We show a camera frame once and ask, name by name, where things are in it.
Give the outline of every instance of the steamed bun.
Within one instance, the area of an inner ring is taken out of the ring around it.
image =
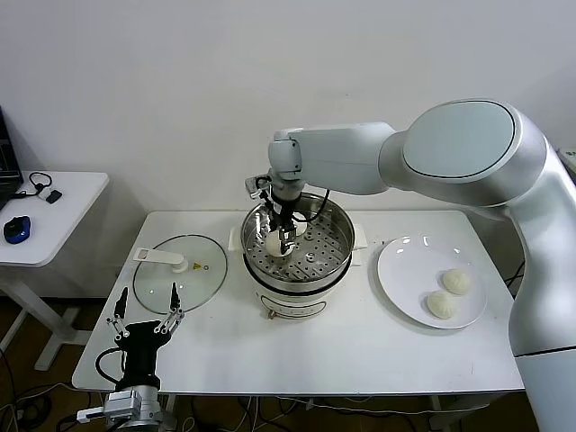
[[[287,255],[290,255],[294,249],[294,246],[292,245],[288,247],[286,253],[283,254],[280,249],[279,234],[280,233],[278,231],[272,231],[269,232],[264,239],[264,247],[266,249],[266,252],[268,253],[268,255],[271,255],[272,257],[286,257]]]
[[[448,320],[458,313],[458,304],[446,291],[430,293],[426,298],[426,305],[434,315],[442,320]]]
[[[442,274],[442,284],[450,293],[456,295],[466,295],[473,288],[470,276],[458,268],[453,268]]]

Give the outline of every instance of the computer mouse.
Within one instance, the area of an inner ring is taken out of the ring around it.
[[[18,216],[4,225],[4,238],[11,245],[22,243],[30,236],[30,218]]]

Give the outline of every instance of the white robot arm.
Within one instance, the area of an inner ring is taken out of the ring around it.
[[[509,340],[538,425],[576,424],[576,189],[544,134],[506,103],[439,105],[405,131],[383,122],[280,130],[268,148],[281,241],[305,184],[348,194],[390,187],[510,218],[524,280]],[[258,179],[252,182],[257,194]]]

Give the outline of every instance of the floor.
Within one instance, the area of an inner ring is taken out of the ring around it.
[[[67,301],[49,301],[49,304],[58,313],[62,313],[70,304]],[[82,312],[76,319],[77,329],[91,329],[95,324],[103,302],[83,302]],[[20,311],[20,308],[9,299],[0,298],[0,337],[8,330],[10,324]],[[48,341],[50,333],[36,319],[28,316],[16,335],[11,345],[6,350],[6,357],[13,372],[15,392],[20,394],[25,390],[43,384],[69,382],[74,368],[82,353],[80,346],[65,346],[52,367],[47,372],[39,372],[33,369],[37,356],[44,344]],[[0,362],[0,407],[12,400],[12,390],[9,375],[4,362]],[[88,406],[100,405],[98,393],[92,393],[90,398],[87,393],[70,391],[58,387],[49,393],[51,410],[46,420],[36,427],[38,431],[54,431],[60,419]],[[276,398],[263,398],[259,400],[261,414],[265,419],[271,419],[281,414],[279,400]],[[319,405],[333,405],[365,410],[429,410],[429,400],[426,397],[400,397],[400,398],[372,398],[368,401],[353,401],[342,398],[326,398],[314,400]],[[252,400],[251,408],[256,402]],[[283,401],[283,410],[287,411],[292,403]],[[196,426],[193,431],[214,431],[225,428],[233,431],[239,424],[244,411],[239,406],[236,398],[231,397],[179,397],[176,400],[175,415],[179,419],[178,430],[182,430],[182,421],[195,414]],[[0,431],[6,431],[11,416],[6,415],[0,424]],[[313,408],[305,409],[303,403],[297,402],[296,408],[287,416],[279,418],[277,422],[290,432],[306,431],[332,431],[332,432],[418,432],[428,431],[428,421],[425,415],[410,416],[409,420],[403,416],[389,416],[387,418],[372,418],[367,415],[344,415],[333,409]],[[237,432],[249,432],[253,425],[246,420]],[[87,425],[76,425],[76,432],[103,431],[105,429],[102,420],[93,421]],[[264,425],[258,430],[262,432],[281,431],[282,428]],[[452,427],[452,432],[531,432],[537,431],[536,422],[532,410],[523,392],[508,394],[493,402],[487,409],[474,412],[466,417],[460,425]]]

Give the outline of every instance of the white table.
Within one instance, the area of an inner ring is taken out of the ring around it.
[[[11,245],[4,237],[0,238],[0,266],[3,267],[0,289],[22,306],[22,312],[4,336],[0,347],[6,349],[26,312],[30,313],[52,331],[35,365],[40,371],[50,368],[63,344],[85,345],[91,332],[71,327],[79,308],[68,308],[60,317],[11,271],[11,267],[40,267],[49,263],[108,184],[108,175],[104,173],[43,172],[52,177],[52,187],[62,192],[58,201],[48,204],[37,197],[12,200],[0,211],[0,228],[15,216],[30,216],[31,219],[31,234],[23,243]],[[33,193],[28,174],[22,173],[25,181],[21,190]],[[45,183],[46,180],[38,176],[38,181]]]
[[[108,391],[95,358],[113,347],[105,318],[124,286],[132,287],[135,248],[154,247],[199,233],[224,248],[243,211],[151,213],[112,289],[80,358],[77,388]],[[508,342],[510,294],[459,211],[351,211],[368,239],[368,263],[351,267],[319,316],[266,319],[239,252],[228,253],[229,273],[216,295],[188,313],[173,339],[158,351],[161,391],[177,394],[401,395],[510,392],[523,389]],[[438,330],[405,317],[381,292],[375,258],[383,241],[405,235],[452,240],[476,265],[488,294],[484,314],[468,328]],[[157,320],[130,292],[126,322]],[[103,369],[120,377],[120,356]]]

